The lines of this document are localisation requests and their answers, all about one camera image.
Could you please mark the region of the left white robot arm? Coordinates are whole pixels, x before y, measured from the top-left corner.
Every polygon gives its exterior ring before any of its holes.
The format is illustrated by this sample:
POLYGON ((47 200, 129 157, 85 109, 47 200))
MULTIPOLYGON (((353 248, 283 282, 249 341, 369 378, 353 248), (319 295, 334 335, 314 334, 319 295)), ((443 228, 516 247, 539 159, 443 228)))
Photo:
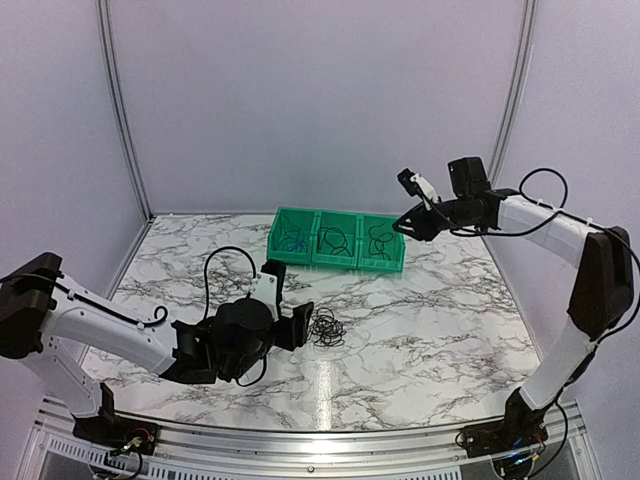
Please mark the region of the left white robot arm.
POLYGON ((61 345, 69 339, 123 358, 177 384, 238 382, 272 348, 292 352, 308 338, 311 302, 282 312, 286 266, 269 260, 252 270, 243 297, 207 309, 195 324, 169 320, 158 306, 145 316, 86 289, 45 252, 1 280, 1 355, 35 373, 72 417, 106 445, 125 438, 113 395, 61 345))

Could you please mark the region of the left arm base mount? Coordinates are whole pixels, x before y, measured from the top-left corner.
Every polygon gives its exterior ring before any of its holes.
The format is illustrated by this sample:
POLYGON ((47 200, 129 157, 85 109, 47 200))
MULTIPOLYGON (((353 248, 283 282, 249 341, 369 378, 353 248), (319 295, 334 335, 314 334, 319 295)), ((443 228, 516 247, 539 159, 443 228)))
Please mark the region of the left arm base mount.
POLYGON ((102 417, 74 418, 73 435, 76 438, 120 450, 134 438, 141 438, 136 450, 152 455, 156 448, 160 427, 153 422, 116 415, 114 420, 102 417))

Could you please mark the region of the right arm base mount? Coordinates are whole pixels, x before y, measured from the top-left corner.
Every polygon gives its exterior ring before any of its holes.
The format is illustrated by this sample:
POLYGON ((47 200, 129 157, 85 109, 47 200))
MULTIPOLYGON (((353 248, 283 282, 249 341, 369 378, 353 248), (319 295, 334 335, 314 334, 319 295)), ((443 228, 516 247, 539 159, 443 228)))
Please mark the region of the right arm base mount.
POLYGON ((465 450, 468 458, 477 458, 541 445, 547 439, 548 433, 542 423, 515 432, 502 420, 495 420, 464 426, 455 443, 465 450))

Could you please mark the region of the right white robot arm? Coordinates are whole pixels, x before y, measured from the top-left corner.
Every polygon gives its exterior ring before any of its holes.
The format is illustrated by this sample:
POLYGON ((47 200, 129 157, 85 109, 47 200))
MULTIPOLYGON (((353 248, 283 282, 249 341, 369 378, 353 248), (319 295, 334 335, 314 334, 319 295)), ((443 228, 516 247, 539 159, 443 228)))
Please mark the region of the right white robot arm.
POLYGON ((639 259, 628 232, 605 227, 566 209, 569 186, 561 184, 556 203, 536 199, 525 186, 491 184, 479 157, 463 157, 448 166, 453 197, 444 200, 425 176, 402 170, 397 180, 416 199, 394 223, 395 231, 431 242, 441 233, 523 244, 548 260, 534 270, 534 298, 551 295, 549 313, 557 327, 539 366, 508 398, 504 416, 492 433, 515 448, 529 437, 553 401, 589 368, 599 346, 628 328, 639 310, 634 291, 639 259))

